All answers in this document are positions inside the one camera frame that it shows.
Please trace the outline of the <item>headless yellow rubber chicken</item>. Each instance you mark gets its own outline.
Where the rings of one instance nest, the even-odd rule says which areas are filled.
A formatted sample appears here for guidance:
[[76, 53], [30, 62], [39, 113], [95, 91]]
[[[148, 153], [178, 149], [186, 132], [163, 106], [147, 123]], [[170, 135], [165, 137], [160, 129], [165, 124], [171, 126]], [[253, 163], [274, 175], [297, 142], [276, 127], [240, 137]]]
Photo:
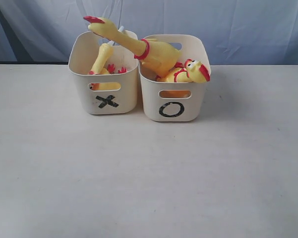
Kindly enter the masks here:
[[[116, 71], [116, 67], [114, 64], [108, 64], [107, 68], [103, 68], [100, 72], [101, 75], [109, 75], [109, 74], [122, 74], [126, 73], [127, 69], [125, 67], [121, 67]], [[117, 82], [105, 82], [99, 83], [98, 90], [106, 91], [106, 90], [118, 90], [120, 89], [120, 84]]]

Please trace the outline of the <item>yellow chicken neck white tube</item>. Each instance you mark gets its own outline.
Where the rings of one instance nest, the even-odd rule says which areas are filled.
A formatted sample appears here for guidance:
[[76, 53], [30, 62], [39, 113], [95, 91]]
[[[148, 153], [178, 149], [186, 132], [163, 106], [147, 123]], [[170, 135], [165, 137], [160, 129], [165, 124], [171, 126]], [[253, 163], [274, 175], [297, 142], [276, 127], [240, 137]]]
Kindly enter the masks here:
[[[89, 75], [100, 75], [101, 70], [103, 68], [107, 68], [105, 67], [105, 64], [114, 52], [114, 49], [113, 49], [114, 43], [115, 41], [109, 41], [108, 43], [103, 43], [99, 47], [98, 56], [88, 73]], [[97, 89], [98, 85], [99, 83], [90, 83], [88, 88], [92, 91], [99, 91]]]

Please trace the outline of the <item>cream bin marked O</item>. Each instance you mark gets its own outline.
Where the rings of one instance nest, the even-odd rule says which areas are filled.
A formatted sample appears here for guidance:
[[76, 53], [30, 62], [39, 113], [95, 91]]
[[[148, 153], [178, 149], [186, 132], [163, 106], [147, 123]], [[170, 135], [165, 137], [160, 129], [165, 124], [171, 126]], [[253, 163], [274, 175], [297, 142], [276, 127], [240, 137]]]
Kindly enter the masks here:
[[146, 39], [181, 44], [179, 62], [190, 59], [200, 61], [204, 82], [157, 82], [156, 74], [143, 66], [139, 67], [143, 109], [145, 115], [154, 121], [184, 122], [198, 117], [210, 80], [211, 67], [202, 41], [191, 35], [162, 34], [150, 35]]

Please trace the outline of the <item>cream bin marked X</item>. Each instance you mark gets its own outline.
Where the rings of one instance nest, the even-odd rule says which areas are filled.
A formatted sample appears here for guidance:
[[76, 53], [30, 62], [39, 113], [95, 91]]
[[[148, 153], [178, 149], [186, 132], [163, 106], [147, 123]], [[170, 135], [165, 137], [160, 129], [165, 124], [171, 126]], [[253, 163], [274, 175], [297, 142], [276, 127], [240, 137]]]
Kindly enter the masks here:
[[[126, 73], [89, 75], [100, 47], [100, 37], [88, 31], [80, 34], [73, 45], [68, 70], [75, 83], [83, 109], [92, 115], [123, 114], [133, 110], [138, 96], [138, 61], [133, 53], [122, 46], [113, 46], [113, 55], [107, 60], [116, 71], [122, 66]], [[119, 90], [92, 91], [90, 83], [117, 82]]]

